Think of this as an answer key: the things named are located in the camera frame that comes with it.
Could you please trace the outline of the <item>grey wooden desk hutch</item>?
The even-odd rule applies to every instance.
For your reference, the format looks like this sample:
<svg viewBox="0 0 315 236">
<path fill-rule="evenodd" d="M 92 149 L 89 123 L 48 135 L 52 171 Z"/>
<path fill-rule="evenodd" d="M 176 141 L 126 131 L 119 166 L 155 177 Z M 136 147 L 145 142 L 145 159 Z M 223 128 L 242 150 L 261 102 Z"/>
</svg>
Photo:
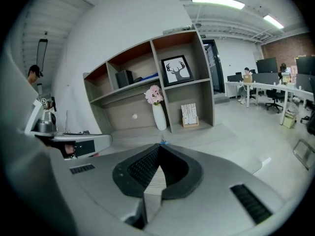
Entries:
<svg viewBox="0 0 315 236">
<path fill-rule="evenodd" d="M 184 55 L 194 80 L 165 87 L 161 60 Z M 134 83 L 119 88 L 116 73 L 132 72 Z M 142 80 L 158 73 L 158 77 Z M 152 106 L 144 93 L 152 85 L 161 89 L 167 127 L 173 133 L 186 131 L 181 106 L 195 103 L 199 119 L 196 129 L 214 125 L 214 92 L 211 72 L 202 40 L 195 30 L 145 40 L 84 73 L 84 85 L 93 116 L 102 133 L 156 125 Z"/>
</svg>

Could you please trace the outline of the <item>pale green storage box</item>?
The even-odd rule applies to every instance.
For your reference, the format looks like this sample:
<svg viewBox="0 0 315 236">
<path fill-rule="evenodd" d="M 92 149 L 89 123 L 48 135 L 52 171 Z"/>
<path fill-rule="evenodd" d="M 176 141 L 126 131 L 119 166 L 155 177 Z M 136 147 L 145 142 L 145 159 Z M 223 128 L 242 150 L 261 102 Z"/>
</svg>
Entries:
<svg viewBox="0 0 315 236">
<path fill-rule="evenodd" d="M 296 123 L 297 114 L 291 111 L 286 111 L 284 119 L 283 119 L 283 126 L 288 129 L 291 129 L 293 125 Z"/>
</svg>

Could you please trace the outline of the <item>large black monitor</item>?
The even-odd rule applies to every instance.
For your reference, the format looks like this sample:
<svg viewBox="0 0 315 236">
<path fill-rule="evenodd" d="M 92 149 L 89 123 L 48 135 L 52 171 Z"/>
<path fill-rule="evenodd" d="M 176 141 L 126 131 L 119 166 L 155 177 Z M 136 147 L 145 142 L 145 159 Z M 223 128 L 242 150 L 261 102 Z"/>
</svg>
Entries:
<svg viewBox="0 0 315 236">
<path fill-rule="evenodd" d="M 276 58 L 261 59 L 256 61 L 258 73 L 277 73 Z"/>
</svg>

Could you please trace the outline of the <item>framed deer picture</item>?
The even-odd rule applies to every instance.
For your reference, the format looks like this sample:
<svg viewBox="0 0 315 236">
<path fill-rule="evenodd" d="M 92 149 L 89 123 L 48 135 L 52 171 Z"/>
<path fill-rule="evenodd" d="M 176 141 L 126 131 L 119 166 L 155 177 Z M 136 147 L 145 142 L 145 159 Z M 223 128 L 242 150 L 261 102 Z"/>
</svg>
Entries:
<svg viewBox="0 0 315 236">
<path fill-rule="evenodd" d="M 184 55 L 162 59 L 161 65 L 165 87 L 191 82 L 194 80 L 193 74 Z"/>
</svg>

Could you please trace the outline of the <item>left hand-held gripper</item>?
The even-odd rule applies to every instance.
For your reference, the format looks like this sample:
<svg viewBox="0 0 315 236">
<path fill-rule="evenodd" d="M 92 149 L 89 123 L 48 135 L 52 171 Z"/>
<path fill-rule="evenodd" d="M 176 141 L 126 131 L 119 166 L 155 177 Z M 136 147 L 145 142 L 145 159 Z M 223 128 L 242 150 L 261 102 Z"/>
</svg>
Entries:
<svg viewBox="0 0 315 236">
<path fill-rule="evenodd" d="M 110 134 L 85 134 L 85 133 L 40 133 L 36 130 L 36 123 L 42 117 L 44 112 L 40 101 L 35 100 L 32 106 L 32 112 L 27 121 L 24 133 L 34 136 L 42 141 L 45 146 L 58 149 L 65 159 L 91 157 L 111 146 L 113 138 Z M 72 144 L 73 154 L 66 154 L 65 144 Z"/>
</svg>

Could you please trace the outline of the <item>grey door step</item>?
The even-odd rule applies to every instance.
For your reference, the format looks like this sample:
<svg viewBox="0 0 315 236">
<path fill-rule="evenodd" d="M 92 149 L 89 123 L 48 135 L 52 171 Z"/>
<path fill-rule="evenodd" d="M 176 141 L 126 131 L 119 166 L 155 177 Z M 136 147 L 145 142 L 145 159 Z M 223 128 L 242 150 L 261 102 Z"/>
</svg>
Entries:
<svg viewBox="0 0 315 236">
<path fill-rule="evenodd" d="M 227 103 L 230 101 L 230 98 L 225 95 L 225 93 L 216 93 L 214 94 L 214 104 Z"/>
</svg>

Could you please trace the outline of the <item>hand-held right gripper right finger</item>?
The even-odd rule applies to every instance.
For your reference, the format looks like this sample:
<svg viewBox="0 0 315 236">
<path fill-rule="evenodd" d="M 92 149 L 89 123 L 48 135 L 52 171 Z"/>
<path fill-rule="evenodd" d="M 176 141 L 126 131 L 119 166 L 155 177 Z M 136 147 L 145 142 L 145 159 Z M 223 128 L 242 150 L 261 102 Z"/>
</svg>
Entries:
<svg viewBox="0 0 315 236">
<path fill-rule="evenodd" d="M 185 198 L 163 201 L 148 223 L 147 233 L 154 236 L 264 236 L 276 231 L 290 216 L 287 203 L 272 187 L 237 164 L 180 146 L 168 147 L 200 163 L 203 179 Z M 271 215 L 256 223 L 232 191 L 238 185 L 250 190 Z"/>
</svg>

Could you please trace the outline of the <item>black swivel office chair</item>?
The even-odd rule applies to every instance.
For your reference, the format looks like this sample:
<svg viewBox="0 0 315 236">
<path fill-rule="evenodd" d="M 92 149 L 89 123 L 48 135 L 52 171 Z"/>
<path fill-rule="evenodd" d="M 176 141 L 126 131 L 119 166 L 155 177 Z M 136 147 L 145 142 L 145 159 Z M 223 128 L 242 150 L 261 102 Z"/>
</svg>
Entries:
<svg viewBox="0 0 315 236">
<path fill-rule="evenodd" d="M 283 101 L 285 97 L 285 92 L 281 90 L 280 92 L 277 92 L 276 89 L 269 89 L 266 91 L 266 95 L 268 98 L 272 99 L 272 102 L 265 103 L 266 110 L 269 110 L 270 108 L 275 108 L 277 110 L 277 113 L 280 113 L 280 109 L 283 110 L 283 106 L 279 105 L 279 101 Z"/>
</svg>

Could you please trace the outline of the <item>white ceramic vase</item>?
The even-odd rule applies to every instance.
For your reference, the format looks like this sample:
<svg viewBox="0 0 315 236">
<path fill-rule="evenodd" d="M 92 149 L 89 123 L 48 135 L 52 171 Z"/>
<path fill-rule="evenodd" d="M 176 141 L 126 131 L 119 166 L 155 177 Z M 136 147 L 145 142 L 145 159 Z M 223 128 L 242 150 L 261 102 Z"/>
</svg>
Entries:
<svg viewBox="0 0 315 236">
<path fill-rule="evenodd" d="M 166 118 L 164 110 L 161 104 L 152 105 L 153 115 L 156 122 L 158 130 L 163 131 L 167 128 Z"/>
</svg>

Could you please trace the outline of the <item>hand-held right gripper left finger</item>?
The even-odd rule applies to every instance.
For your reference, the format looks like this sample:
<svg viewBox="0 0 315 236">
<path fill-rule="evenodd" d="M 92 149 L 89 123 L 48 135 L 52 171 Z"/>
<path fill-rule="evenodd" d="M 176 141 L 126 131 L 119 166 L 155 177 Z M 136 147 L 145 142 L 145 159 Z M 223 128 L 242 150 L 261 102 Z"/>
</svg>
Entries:
<svg viewBox="0 0 315 236">
<path fill-rule="evenodd" d="M 145 190 L 158 169 L 159 144 L 66 161 L 56 182 L 75 229 L 145 229 Z"/>
</svg>

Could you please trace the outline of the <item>tree print desk calendar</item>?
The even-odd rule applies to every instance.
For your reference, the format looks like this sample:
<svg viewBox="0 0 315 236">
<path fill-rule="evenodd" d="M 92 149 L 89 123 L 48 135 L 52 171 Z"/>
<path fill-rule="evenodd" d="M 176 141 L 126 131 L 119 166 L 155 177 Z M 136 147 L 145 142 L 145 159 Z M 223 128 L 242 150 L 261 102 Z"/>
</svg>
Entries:
<svg viewBox="0 0 315 236">
<path fill-rule="evenodd" d="M 182 105 L 181 110 L 183 128 L 197 127 L 199 125 L 195 103 Z"/>
</svg>

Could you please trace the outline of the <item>pink flower bouquet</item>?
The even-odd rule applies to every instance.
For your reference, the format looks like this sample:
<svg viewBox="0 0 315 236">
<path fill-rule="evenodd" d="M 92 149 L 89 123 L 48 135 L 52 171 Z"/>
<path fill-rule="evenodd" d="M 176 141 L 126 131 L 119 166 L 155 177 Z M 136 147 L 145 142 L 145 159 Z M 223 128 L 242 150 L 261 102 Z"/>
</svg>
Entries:
<svg viewBox="0 0 315 236">
<path fill-rule="evenodd" d="M 151 105 L 159 105 L 162 101 L 164 101 L 161 89 L 158 85 L 150 86 L 144 95 L 147 102 Z"/>
</svg>

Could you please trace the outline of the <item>long ceiling light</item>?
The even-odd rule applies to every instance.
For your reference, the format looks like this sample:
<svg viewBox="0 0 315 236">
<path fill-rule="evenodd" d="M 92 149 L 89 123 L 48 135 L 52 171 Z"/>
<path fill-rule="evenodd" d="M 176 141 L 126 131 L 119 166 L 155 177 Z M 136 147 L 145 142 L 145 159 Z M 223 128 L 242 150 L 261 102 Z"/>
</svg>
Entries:
<svg viewBox="0 0 315 236">
<path fill-rule="evenodd" d="M 207 4 L 216 4 L 222 6 L 228 6 L 235 9 L 243 9 L 245 4 L 236 0 L 191 0 L 193 3 L 207 3 Z"/>
<path fill-rule="evenodd" d="M 275 18 L 273 18 L 273 17 L 270 16 L 270 15 L 264 16 L 263 19 L 264 19 L 265 21 L 271 23 L 273 26 L 275 26 L 275 27 L 278 28 L 278 29 L 283 29 L 283 28 L 284 28 L 284 26 L 283 26 L 281 23 L 279 23 Z"/>
</svg>

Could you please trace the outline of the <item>black cantilever chair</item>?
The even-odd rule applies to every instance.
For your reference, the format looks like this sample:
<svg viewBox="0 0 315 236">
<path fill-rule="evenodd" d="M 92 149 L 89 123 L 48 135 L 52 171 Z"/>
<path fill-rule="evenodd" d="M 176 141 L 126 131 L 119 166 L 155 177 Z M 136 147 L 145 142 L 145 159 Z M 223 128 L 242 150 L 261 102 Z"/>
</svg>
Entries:
<svg viewBox="0 0 315 236">
<path fill-rule="evenodd" d="M 309 78 L 309 81 L 315 103 L 315 79 Z M 301 119 L 301 121 L 303 120 L 307 120 L 307 132 L 315 137 L 315 110 L 312 111 L 310 117 L 305 117 Z M 307 141 L 305 141 L 304 139 L 299 139 L 293 149 L 293 154 L 307 170 L 311 168 L 311 166 L 308 164 L 308 160 L 311 154 L 315 154 L 315 148 L 313 148 Z"/>
</svg>

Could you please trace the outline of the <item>long white office desk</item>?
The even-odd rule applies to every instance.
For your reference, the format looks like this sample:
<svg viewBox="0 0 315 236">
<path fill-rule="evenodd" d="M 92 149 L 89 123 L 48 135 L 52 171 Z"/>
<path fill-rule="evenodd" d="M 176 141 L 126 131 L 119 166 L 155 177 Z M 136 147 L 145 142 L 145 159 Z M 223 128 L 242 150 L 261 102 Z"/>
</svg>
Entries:
<svg viewBox="0 0 315 236">
<path fill-rule="evenodd" d="M 283 125 L 284 123 L 284 118 L 285 118 L 285 113 L 287 110 L 287 102 L 288 102 L 288 93 L 292 93 L 292 95 L 296 95 L 298 97 L 301 97 L 304 100 L 309 100 L 312 102 L 315 102 L 314 100 L 314 94 L 312 92 L 308 92 L 305 90 L 301 90 L 301 89 L 297 89 L 297 88 L 293 88 L 293 87 L 288 87 L 288 86 L 284 86 L 284 85 L 276 85 L 276 84 L 262 84 L 262 83 L 243 83 L 243 82 L 225 82 L 225 90 L 227 90 L 228 87 L 237 87 L 237 86 L 247 86 L 248 88 L 250 88 L 250 86 L 252 86 L 253 88 L 256 89 L 265 89 L 265 90 L 272 90 L 272 89 L 276 89 L 276 90 L 283 90 L 285 92 L 284 94 L 284 106 L 283 106 L 283 111 L 281 113 L 281 117 L 280 117 L 280 125 Z"/>
</svg>

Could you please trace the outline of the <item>dark desk partition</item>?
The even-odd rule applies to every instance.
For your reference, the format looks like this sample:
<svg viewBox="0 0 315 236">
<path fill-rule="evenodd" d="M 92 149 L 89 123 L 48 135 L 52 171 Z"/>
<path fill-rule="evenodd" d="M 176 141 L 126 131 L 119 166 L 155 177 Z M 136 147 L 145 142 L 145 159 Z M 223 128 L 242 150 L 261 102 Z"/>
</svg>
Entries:
<svg viewBox="0 0 315 236">
<path fill-rule="evenodd" d="M 277 73 L 254 73 L 252 74 L 252 80 L 254 83 L 278 85 L 279 77 Z"/>
<path fill-rule="evenodd" d="M 313 75 L 297 74 L 296 87 L 304 91 L 313 92 L 310 79 L 315 82 L 315 76 Z"/>
</svg>

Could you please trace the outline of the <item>black door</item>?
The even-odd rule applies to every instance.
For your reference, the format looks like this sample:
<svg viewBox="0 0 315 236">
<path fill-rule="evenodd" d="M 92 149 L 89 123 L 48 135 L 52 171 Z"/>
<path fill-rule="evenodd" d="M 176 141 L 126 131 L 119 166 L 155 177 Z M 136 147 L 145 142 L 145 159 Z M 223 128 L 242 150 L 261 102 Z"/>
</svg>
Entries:
<svg viewBox="0 0 315 236">
<path fill-rule="evenodd" d="M 225 93 L 224 78 L 219 53 L 214 40 L 202 40 L 212 77 L 215 93 Z"/>
</svg>

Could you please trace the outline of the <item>black box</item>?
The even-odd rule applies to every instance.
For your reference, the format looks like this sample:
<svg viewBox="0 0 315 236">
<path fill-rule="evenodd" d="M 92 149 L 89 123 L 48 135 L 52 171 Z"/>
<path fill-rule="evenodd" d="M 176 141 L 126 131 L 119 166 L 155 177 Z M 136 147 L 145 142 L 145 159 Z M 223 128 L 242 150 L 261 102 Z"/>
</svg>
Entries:
<svg viewBox="0 0 315 236">
<path fill-rule="evenodd" d="M 129 70 L 122 70 L 116 73 L 116 80 L 119 88 L 124 88 L 134 83 L 132 72 Z"/>
</svg>

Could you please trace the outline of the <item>wide black monitor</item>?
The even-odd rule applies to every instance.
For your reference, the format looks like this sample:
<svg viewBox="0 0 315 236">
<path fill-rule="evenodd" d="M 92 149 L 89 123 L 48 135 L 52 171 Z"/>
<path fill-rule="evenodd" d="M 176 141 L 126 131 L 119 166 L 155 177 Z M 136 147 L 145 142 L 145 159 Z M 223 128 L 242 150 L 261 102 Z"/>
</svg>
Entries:
<svg viewBox="0 0 315 236">
<path fill-rule="evenodd" d="M 298 74 L 315 76 L 315 57 L 296 57 Z"/>
</svg>

